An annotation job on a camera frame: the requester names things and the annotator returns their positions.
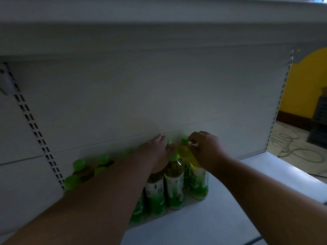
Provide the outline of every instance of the forearm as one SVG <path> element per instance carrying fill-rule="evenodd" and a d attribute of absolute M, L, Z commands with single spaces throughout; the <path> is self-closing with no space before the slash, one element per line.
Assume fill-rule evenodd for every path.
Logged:
<path fill-rule="evenodd" d="M 120 244 L 151 169 L 137 154 L 124 157 L 59 200 L 5 244 Z"/>
<path fill-rule="evenodd" d="M 268 244 L 325 244 L 322 204 L 235 160 L 219 162 L 211 171 Z"/>

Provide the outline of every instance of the floor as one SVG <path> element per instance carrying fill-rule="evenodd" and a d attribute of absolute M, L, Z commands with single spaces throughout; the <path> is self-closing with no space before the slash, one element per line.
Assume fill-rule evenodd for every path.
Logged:
<path fill-rule="evenodd" d="M 309 131 L 275 122 L 267 151 L 327 184 L 327 150 L 307 143 Z"/>

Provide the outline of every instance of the hand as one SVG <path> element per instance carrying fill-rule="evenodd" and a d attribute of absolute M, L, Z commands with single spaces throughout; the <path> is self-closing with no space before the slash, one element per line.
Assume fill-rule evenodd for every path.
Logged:
<path fill-rule="evenodd" d="M 209 132 L 193 132 L 188 140 L 192 144 L 198 143 L 198 147 L 188 145 L 188 148 L 198 161 L 198 163 L 207 171 L 211 171 L 215 164 L 220 161 L 231 160 L 231 157 L 224 151 L 219 143 L 218 137 Z"/>
<path fill-rule="evenodd" d="M 164 169 L 168 164 L 169 159 L 175 150 L 175 145 L 173 144 L 171 144 L 167 149 L 166 146 L 167 138 L 160 134 L 153 140 L 141 144 L 135 151 L 135 154 L 152 164 L 151 173 L 157 173 Z"/>

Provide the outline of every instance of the yellow wall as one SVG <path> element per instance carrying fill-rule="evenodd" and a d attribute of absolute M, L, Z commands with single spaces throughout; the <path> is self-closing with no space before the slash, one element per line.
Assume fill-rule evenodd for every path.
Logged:
<path fill-rule="evenodd" d="M 327 48 L 319 49 L 289 72 L 279 110 L 312 118 L 321 88 L 327 86 Z"/>

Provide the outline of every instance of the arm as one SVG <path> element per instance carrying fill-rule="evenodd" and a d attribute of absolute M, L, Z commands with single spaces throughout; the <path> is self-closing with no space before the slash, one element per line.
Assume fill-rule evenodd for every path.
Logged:
<path fill-rule="evenodd" d="M 108 170 L 63 197 L 20 229 L 4 245 L 120 244 L 151 173 L 174 151 L 159 135 Z"/>
<path fill-rule="evenodd" d="M 274 244 L 326 244 L 327 208 L 228 156 L 216 136 L 194 132 L 195 158 L 231 192 L 264 240 Z"/>

